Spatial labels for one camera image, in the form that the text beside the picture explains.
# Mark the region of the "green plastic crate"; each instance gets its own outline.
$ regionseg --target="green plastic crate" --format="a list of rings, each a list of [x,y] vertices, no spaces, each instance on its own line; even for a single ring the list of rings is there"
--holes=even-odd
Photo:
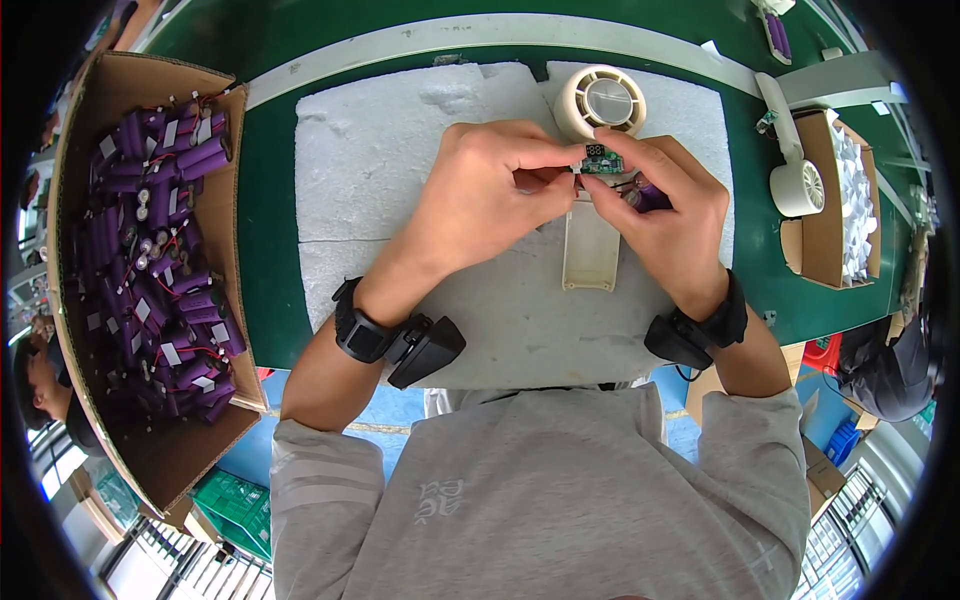
[[[191,495],[224,540],[271,559],[269,490],[214,467]]]

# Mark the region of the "black wire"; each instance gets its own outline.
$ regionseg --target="black wire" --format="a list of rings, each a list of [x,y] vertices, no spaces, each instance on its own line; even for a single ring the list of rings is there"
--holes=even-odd
[[[700,375],[704,374],[704,372],[702,371],[697,371],[697,374],[693,375],[692,379],[689,379],[687,378],[686,375],[684,375],[684,372],[680,370],[680,365],[674,365],[673,368],[677,370],[677,374],[680,376],[680,379],[682,379],[683,381],[686,381],[687,383],[693,383],[694,381],[700,378]]]

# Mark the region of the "small circuit board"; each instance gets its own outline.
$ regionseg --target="small circuit board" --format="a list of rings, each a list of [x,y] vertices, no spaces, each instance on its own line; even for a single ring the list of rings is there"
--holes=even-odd
[[[623,173],[623,158],[611,152],[603,144],[587,144],[587,157],[570,165],[574,173],[610,175]]]

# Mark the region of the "white packing material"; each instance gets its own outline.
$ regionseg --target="white packing material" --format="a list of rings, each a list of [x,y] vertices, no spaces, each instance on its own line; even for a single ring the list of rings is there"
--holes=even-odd
[[[840,178],[840,212],[843,216],[843,285],[850,287],[855,282],[869,279],[867,258],[873,247],[867,236],[876,231],[877,221],[860,145],[842,128],[833,126],[833,120],[835,117],[830,120],[830,131]]]
[[[550,63],[551,73],[556,64]],[[640,82],[649,88],[648,105],[653,103],[649,129],[641,135],[675,135],[732,190],[719,94],[653,78]],[[507,62],[393,73],[300,100],[297,224],[314,330],[332,311],[330,295],[344,277],[364,274],[409,219],[443,130],[458,121],[528,118],[559,136],[548,106],[553,98],[544,91],[525,65]],[[728,218],[721,257],[730,265],[732,202]],[[564,291],[564,224],[561,217],[543,225],[427,296],[418,310],[452,319],[467,349],[416,385],[482,389],[626,381],[662,364],[646,350],[643,336],[654,316],[670,309],[670,299],[625,247],[613,293]]]

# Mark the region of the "dark hair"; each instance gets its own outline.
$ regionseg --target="dark hair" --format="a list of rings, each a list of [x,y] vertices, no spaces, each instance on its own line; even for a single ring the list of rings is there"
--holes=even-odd
[[[16,394],[16,403],[23,415],[23,422],[34,431],[39,431],[53,418],[46,411],[34,406],[36,391],[27,377],[27,361],[39,352],[34,344],[26,337],[16,345],[16,354],[13,357],[13,386]]]

